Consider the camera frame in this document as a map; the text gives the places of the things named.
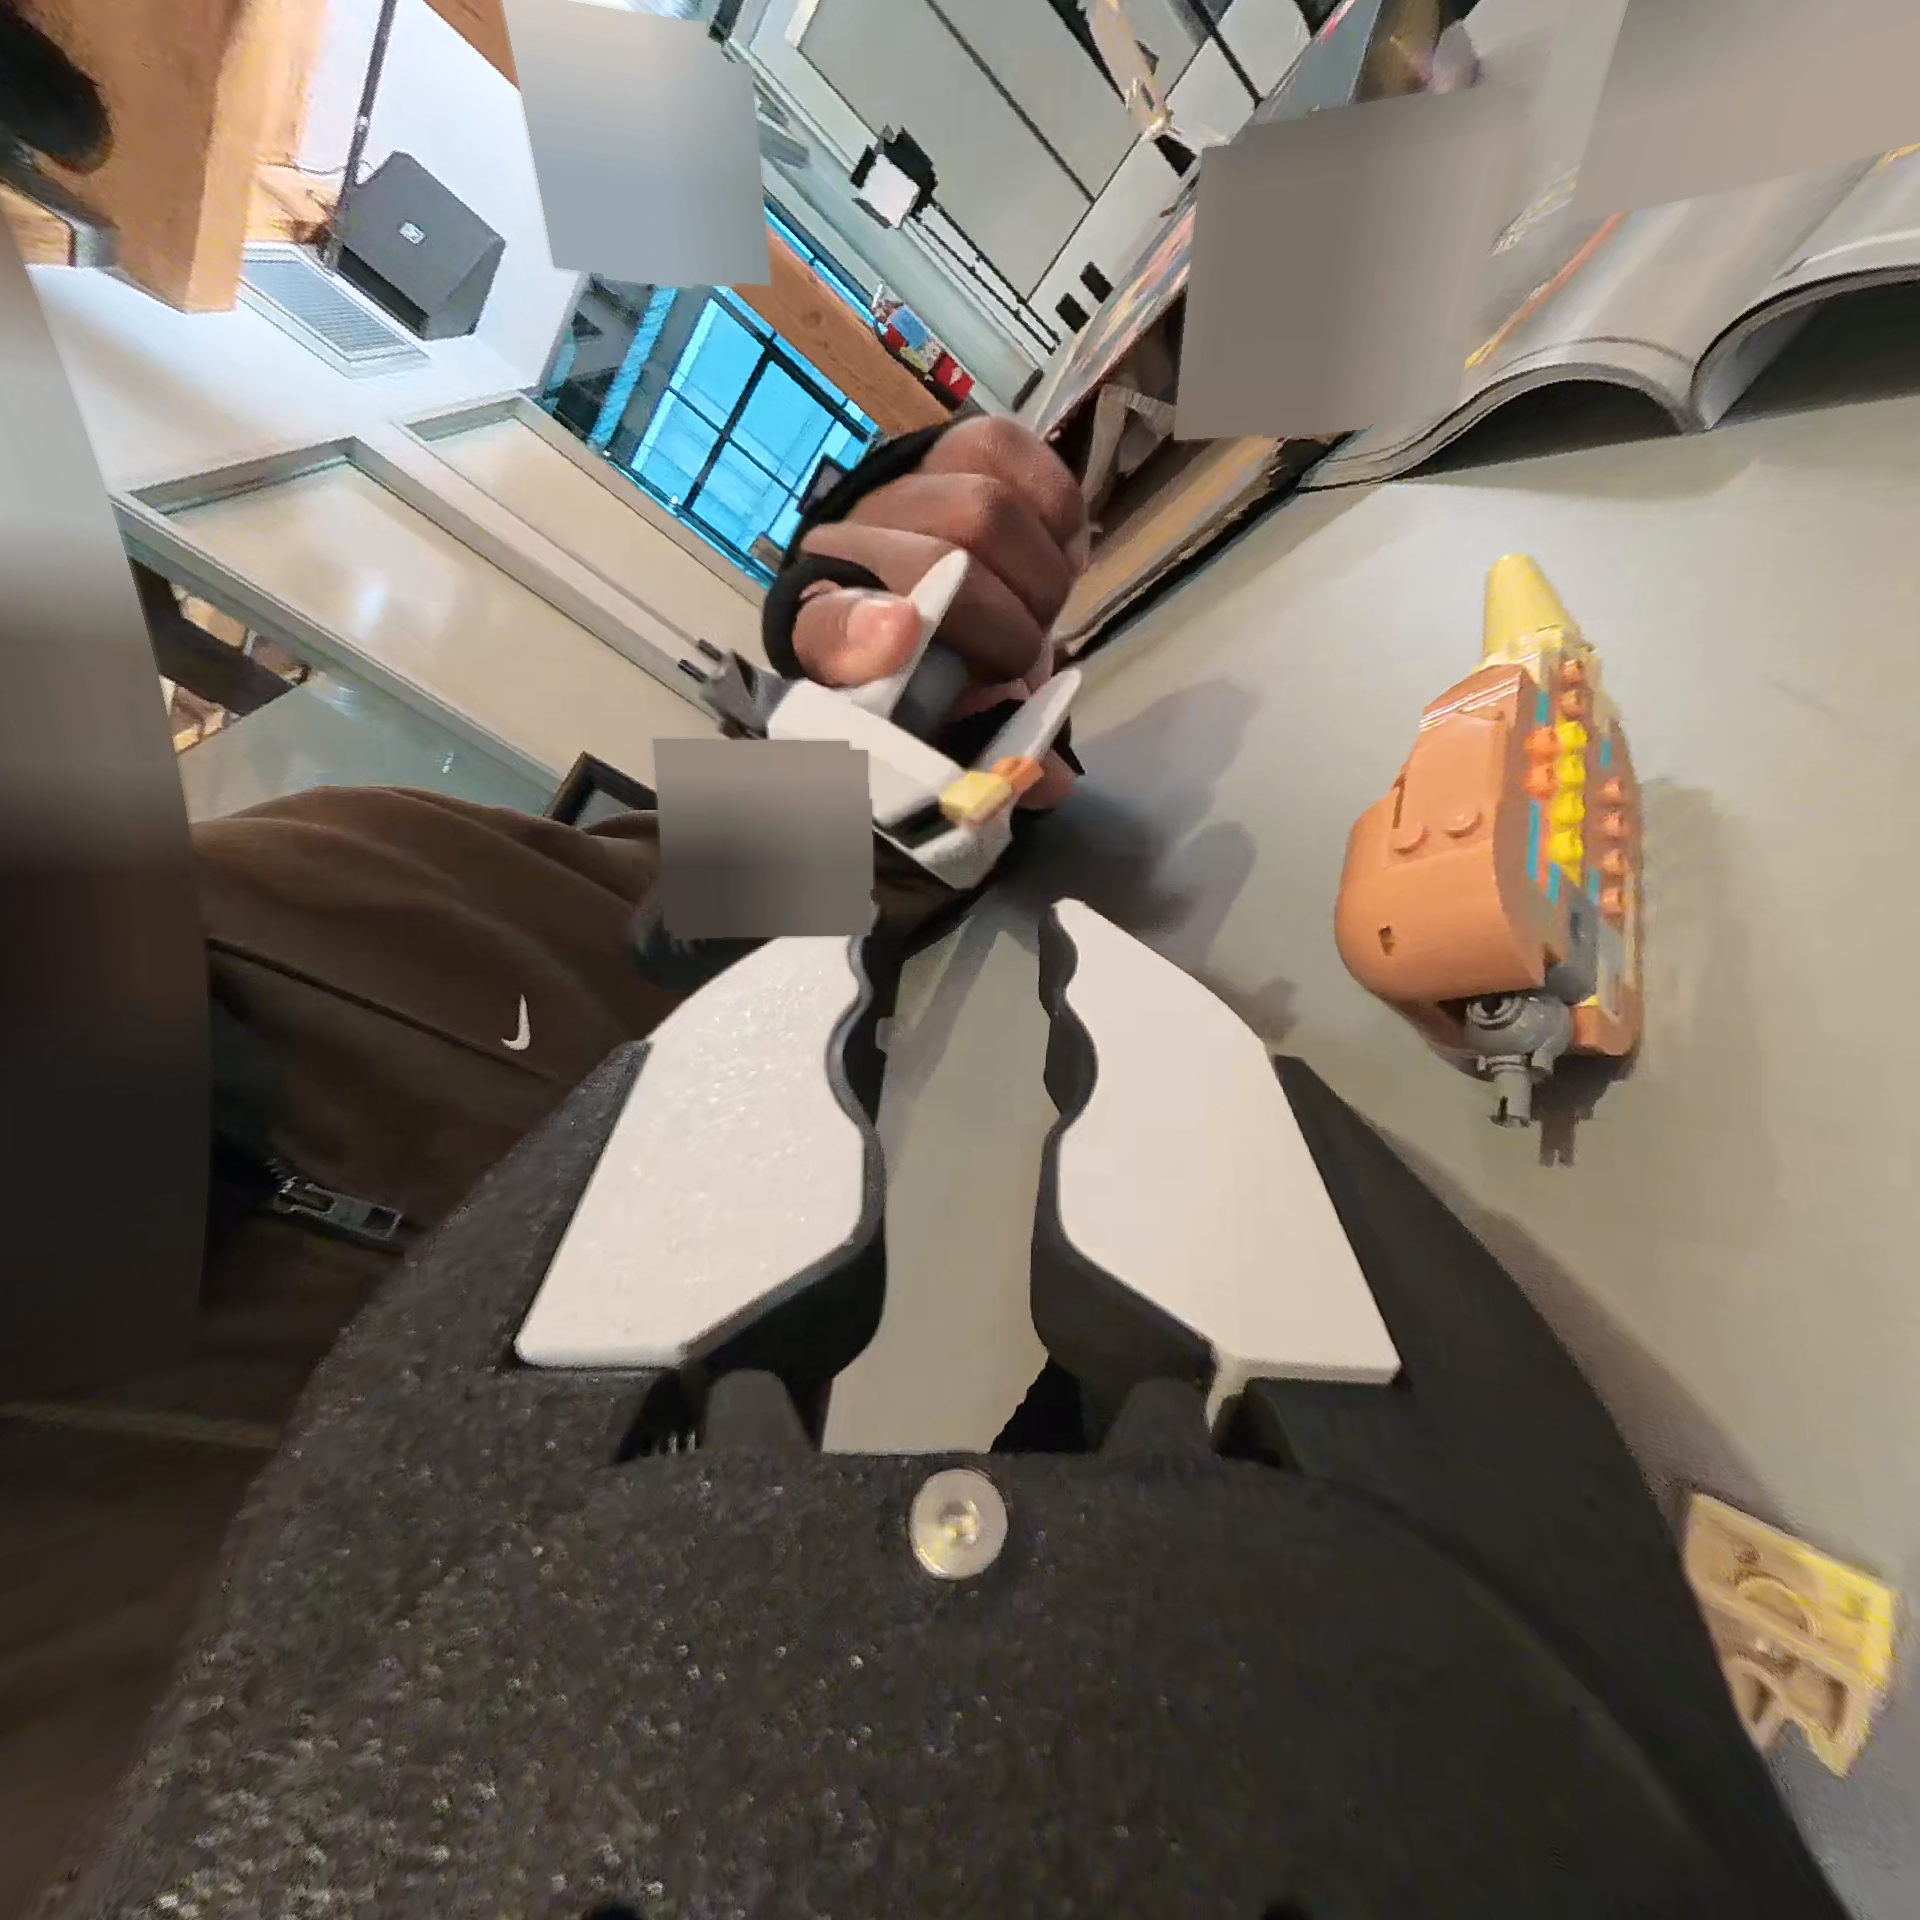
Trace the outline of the brown tan brick arm model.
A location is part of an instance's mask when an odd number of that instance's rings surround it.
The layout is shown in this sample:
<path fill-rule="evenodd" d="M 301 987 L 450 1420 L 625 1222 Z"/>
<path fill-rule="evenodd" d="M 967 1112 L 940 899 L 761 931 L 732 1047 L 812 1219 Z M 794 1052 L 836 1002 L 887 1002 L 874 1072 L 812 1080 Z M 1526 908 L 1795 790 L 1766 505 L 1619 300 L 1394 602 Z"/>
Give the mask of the brown tan brick arm model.
<path fill-rule="evenodd" d="M 1500 558 L 1474 672 L 1358 816 L 1334 946 L 1359 987 L 1531 1124 L 1563 1063 L 1644 1038 L 1644 806 L 1621 710 L 1533 558 Z"/>

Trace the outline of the grey desk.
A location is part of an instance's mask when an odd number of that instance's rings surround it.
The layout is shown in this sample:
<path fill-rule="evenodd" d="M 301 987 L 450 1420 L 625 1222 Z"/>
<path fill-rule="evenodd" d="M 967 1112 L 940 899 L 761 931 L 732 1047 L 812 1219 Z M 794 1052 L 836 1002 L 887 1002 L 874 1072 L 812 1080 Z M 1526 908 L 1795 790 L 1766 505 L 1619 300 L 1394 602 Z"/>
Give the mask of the grey desk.
<path fill-rule="evenodd" d="M 1041 1367 L 1037 908 L 1083 896 L 1292 1049 L 1481 1233 L 1661 1498 L 1699 1489 L 1915 1611 L 1915 399 L 1286 505 L 1101 648 L 1047 859 L 902 987 L 905 1274 L 833 1440 L 983 1444 Z M 1542 564 L 1646 806 L 1647 1030 L 1497 1129 L 1338 961 L 1359 809 Z"/>

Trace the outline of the wooden ceiling beam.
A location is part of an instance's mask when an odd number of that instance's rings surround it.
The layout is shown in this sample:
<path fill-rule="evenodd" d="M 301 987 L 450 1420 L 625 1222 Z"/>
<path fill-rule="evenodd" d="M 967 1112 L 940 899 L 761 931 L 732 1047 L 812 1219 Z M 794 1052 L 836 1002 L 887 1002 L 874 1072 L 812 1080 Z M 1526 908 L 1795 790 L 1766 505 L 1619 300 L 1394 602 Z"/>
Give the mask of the wooden ceiling beam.
<path fill-rule="evenodd" d="M 187 316 L 237 300 L 260 179 L 297 161 L 330 4 L 5 4 L 5 224 Z"/>

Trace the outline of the studio light panel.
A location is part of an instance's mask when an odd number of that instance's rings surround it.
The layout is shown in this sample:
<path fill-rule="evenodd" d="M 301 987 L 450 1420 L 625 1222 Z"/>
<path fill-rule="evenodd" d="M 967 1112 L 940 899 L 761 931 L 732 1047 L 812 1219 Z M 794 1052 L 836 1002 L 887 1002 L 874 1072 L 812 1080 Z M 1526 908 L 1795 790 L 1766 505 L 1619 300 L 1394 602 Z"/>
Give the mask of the studio light panel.
<path fill-rule="evenodd" d="M 879 227 L 899 231 L 934 201 L 940 179 L 930 156 L 902 129 L 884 129 L 857 159 L 851 187 L 854 204 Z"/>

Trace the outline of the brick instruction booklet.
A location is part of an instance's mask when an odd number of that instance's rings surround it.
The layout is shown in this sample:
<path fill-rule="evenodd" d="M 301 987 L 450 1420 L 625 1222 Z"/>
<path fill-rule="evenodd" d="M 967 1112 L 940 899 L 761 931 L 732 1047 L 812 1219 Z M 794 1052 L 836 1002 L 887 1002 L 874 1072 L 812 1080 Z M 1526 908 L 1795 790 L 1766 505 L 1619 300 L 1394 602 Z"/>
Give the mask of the brick instruction booklet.
<path fill-rule="evenodd" d="M 1578 220 L 1570 199 L 1563 176 L 1495 244 L 1446 410 L 1346 438 L 1303 491 L 1526 459 L 1611 428 L 1699 434 L 1789 385 L 1774 368 L 1835 308 L 1915 318 L 1915 147 L 1605 220 Z"/>

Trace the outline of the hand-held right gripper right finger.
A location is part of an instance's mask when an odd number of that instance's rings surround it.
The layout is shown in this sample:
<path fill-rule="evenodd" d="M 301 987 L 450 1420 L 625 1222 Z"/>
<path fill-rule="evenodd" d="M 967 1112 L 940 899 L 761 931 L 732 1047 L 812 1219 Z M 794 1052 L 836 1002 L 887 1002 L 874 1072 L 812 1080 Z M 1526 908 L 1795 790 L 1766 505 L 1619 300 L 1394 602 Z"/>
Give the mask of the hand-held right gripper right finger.
<path fill-rule="evenodd" d="M 1089 903 L 1041 927 L 1036 1334 L 1085 1387 L 1391 1386 L 1402 1355 L 1276 1056 Z"/>

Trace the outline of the white wall air vent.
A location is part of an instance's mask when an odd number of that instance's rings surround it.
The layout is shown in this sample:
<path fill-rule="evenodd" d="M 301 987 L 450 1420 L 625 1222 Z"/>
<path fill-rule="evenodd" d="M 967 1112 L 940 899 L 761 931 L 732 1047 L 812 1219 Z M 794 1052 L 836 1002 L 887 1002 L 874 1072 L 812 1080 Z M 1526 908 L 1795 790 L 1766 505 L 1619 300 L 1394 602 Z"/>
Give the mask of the white wall air vent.
<path fill-rule="evenodd" d="M 250 244 L 241 303 L 343 377 L 388 377 L 429 366 L 427 352 L 295 244 Z"/>

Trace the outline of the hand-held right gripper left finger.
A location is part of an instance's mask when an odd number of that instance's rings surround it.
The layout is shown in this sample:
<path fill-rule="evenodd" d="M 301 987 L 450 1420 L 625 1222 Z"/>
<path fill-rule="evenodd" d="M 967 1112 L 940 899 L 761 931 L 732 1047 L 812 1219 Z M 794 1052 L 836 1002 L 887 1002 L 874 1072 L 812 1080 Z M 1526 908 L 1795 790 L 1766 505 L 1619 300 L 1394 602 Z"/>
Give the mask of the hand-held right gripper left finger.
<path fill-rule="evenodd" d="M 533 1369 L 836 1374 L 884 1295 L 866 940 L 787 938 L 661 1023 L 515 1338 Z"/>

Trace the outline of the person's left hand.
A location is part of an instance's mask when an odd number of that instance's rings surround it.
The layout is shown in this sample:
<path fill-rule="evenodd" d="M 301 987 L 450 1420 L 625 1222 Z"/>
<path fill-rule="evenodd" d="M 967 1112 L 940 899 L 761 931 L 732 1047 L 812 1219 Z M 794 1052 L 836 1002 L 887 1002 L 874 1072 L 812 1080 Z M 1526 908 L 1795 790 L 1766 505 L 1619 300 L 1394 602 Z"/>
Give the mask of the person's left hand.
<path fill-rule="evenodd" d="M 787 680 L 894 676 L 922 639 L 909 593 L 950 554 L 967 579 L 934 641 L 967 680 L 934 738 L 972 760 L 1049 680 L 1052 628 L 1089 561 L 1082 490 L 1020 423 L 956 419 L 877 443 L 802 515 L 761 650 Z"/>

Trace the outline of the printed toy set box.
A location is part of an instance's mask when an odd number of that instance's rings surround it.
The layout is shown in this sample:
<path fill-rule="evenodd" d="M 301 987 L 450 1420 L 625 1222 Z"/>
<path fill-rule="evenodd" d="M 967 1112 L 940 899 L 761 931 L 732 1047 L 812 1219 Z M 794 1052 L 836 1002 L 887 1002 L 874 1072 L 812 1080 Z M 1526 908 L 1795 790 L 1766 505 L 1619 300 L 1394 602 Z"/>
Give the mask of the printed toy set box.
<path fill-rule="evenodd" d="M 1252 107 L 1262 127 L 1324 107 L 1451 89 L 1474 76 L 1474 3 L 1310 4 L 1305 49 Z M 1041 386 L 1036 428 L 1083 490 L 1090 561 L 1061 615 L 1061 657 L 1097 648 L 1293 491 L 1341 443 L 1178 439 L 1197 159 L 1214 136 L 1167 123 L 1186 159 L 1163 210 L 1092 295 Z"/>

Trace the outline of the black wall speaker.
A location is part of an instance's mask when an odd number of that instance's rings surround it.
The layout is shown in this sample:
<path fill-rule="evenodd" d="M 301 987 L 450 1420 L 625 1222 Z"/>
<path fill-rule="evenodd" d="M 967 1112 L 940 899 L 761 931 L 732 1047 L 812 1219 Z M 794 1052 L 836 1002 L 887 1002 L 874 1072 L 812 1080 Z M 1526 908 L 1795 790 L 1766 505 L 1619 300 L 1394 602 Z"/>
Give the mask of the black wall speaker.
<path fill-rule="evenodd" d="M 398 324 L 426 343 L 476 335 L 506 240 L 417 156 L 385 159 L 334 231 L 339 275 Z"/>

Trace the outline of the brown zip hoodie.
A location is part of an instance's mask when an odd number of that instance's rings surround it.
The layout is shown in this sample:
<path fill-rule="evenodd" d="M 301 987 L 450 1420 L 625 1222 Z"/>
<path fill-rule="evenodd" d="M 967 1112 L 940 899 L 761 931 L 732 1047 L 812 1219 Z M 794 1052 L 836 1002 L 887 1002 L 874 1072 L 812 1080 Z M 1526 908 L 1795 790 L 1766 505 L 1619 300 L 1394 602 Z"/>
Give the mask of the brown zip hoodie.
<path fill-rule="evenodd" d="M 199 825 L 194 855 L 215 1098 L 191 1346 L 5 1417 L 5 1916 L 81 1871 L 339 1334 L 669 1008 L 634 958 L 652 809 L 325 786 Z"/>

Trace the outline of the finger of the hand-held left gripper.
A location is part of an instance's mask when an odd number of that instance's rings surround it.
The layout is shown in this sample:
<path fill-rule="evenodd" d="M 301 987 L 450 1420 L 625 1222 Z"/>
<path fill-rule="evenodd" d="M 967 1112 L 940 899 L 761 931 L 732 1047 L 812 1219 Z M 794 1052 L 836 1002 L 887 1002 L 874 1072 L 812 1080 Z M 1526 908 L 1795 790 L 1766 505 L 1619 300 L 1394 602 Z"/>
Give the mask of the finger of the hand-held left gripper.
<path fill-rule="evenodd" d="M 766 722 L 777 740 L 843 746 L 866 754 L 871 818 L 879 830 L 940 812 L 943 793 L 962 777 L 959 762 L 869 712 L 842 689 L 789 689 Z"/>
<path fill-rule="evenodd" d="M 940 886 L 965 895 L 987 880 L 1014 843 L 1018 816 L 1006 809 L 987 824 L 956 824 L 940 809 L 914 809 L 874 822 L 879 843 L 914 863 Z"/>

